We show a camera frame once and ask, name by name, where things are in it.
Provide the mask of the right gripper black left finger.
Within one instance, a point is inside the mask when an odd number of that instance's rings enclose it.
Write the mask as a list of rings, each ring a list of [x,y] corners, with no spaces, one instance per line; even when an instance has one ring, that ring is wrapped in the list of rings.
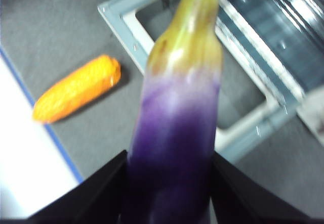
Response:
[[[126,183],[123,150],[67,194],[27,219],[28,223],[117,223]]]

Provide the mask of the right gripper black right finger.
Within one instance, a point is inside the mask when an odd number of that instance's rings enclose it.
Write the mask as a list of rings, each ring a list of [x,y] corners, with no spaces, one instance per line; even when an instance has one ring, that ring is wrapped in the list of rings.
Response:
[[[316,223],[214,153],[212,203],[218,223]]]

